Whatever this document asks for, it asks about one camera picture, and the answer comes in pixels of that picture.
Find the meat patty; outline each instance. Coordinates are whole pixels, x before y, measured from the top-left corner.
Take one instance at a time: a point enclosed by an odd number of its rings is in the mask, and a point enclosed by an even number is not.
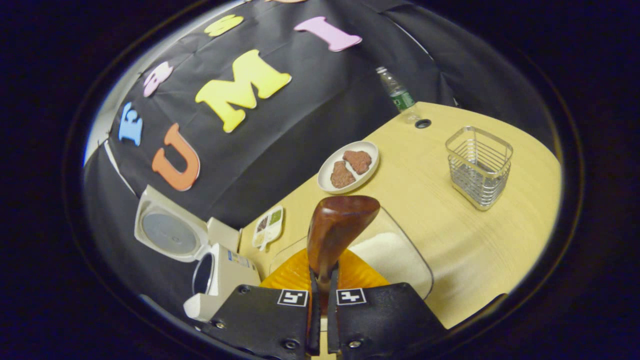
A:
[[[342,159],[348,161],[358,175],[366,173],[369,165],[371,165],[371,157],[366,151],[347,150],[344,152]]]
[[[331,184],[333,184],[336,188],[341,189],[351,183],[354,183],[356,178],[353,177],[353,174],[347,169],[346,162],[344,161],[336,161],[333,164],[333,172],[331,174]]]

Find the wooden table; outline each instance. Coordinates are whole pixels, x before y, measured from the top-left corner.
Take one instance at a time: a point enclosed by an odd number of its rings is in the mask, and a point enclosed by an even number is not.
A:
[[[378,146],[380,165],[347,195],[378,199],[402,227],[434,274],[426,304],[451,328],[509,293],[536,262],[556,221],[561,167],[542,143],[505,122],[425,102],[417,111],[432,125],[417,129],[397,116],[364,138]],[[504,193],[488,211],[476,210],[451,184],[444,143],[467,125],[514,148]],[[266,252],[251,244],[258,219],[245,227],[239,253],[255,262],[261,278],[279,251],[307,234],[315,206],[327,196],[314,176],[274,204],[285,208],[284,229]]]

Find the metal wire basket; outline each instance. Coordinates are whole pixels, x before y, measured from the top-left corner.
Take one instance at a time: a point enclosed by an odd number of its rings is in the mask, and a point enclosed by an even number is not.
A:
[[[445,146],[453,187],[478,210],[490,209],[507,183],[512,146],[473,126],[458,130]]]

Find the green label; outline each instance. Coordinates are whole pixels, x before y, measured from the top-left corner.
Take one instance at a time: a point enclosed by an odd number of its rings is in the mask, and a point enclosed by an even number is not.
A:
[[[396,104],[396,108],[398,108],[400,112],[407,110],[408,108],[412,107],[413,104],[415,104],[415,101],[413,101],[413,97],[411,97],[411,95],[407,91],[396,96],[392,96],[391,99],[393,99],[394,104]]]

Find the wooden handle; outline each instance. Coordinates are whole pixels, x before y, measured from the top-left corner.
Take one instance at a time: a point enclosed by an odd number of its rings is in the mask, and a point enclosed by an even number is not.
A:
[[[307,236],[309,266],[319,285],[330,282],[331,270],[342,252],[376,218],[379,210],[376,199],[363,195],[320,200]]]

